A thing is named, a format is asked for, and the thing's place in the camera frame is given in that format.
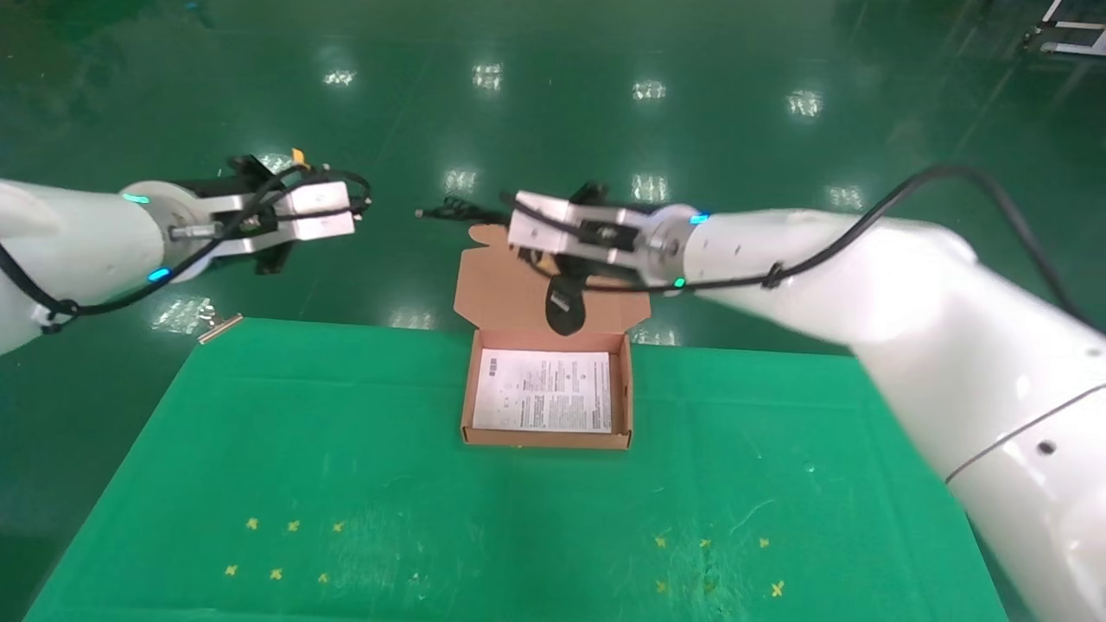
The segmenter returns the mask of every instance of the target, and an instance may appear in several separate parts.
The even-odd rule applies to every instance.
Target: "box lid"
[[[545,320],[549,281],[515,257],[507,229],[476,225],[469,236],[484,246],[461,253],[453,310],[482,330],[553,333]],[[584,308],[581,332],[622,333],[649,317],[649,296],[586,291]]]

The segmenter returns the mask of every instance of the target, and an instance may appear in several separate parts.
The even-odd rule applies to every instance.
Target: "open cardboard box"
[[[461,412],[461,436],[472,445],[585,447],[626,449],[634,434],[634,367],[626,331],[649,317],[645,293],[584,292],[586,320],[570,336],[561,336],[545,321],[549,282],[515,257],[503,227],[477,225],[469,229],[483,247],[461,253],[453,310],[477,325],[469,357],[469,379]],[[473,427],[472,414],[484,348],[545,352],[607,352],[611,354],[611,433],[525,432]]]

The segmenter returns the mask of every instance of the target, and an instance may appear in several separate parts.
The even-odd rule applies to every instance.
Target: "epoxy floor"
[[[709,211],[856,211],[927,165],[974,164],[1106,320],[1106,64],[1023,52],[1046,4],[0,0],[0,177],[114,191],[299,147],[376,198],[356,236],[302,245],[279,277],[231,267],[0,357],[0,619],[22,614],[194,346],[173,313],[470,330],[452,312],[463,227],[413,217],[447,190],[493,204],[601,179]],[[927,189],[900,215],[1043,291],[974,190]],[[633,336],[839,352],[689,298],[656,299]]]

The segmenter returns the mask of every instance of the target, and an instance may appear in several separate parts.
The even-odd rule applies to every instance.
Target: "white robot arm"
[[[139,182],[118,194],[0,179],[0,354],[219,258],[280,271],[293,242],[354,232],[369,204],[367,183],[349,173],[295,166],[274,176],[252,156],[230,164],[232,177]],[[351,197],[347,182],[363,194]]]
[[[1035,613],[1106,620],[1097,331],[980,266],[935,225],[873,219],[823,262],[789,274],[858,217],[511,199],[513,245],[628,269],[647,286],[638,291],[695,291],[848,346]],[[759,287],[696,287],[733,279]]]

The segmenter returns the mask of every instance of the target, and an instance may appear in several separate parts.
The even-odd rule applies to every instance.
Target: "green table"
[[[855,361],[635,346],[629,452],[470,447],[470,343],[197,348],[28,620],[1003,620]]]

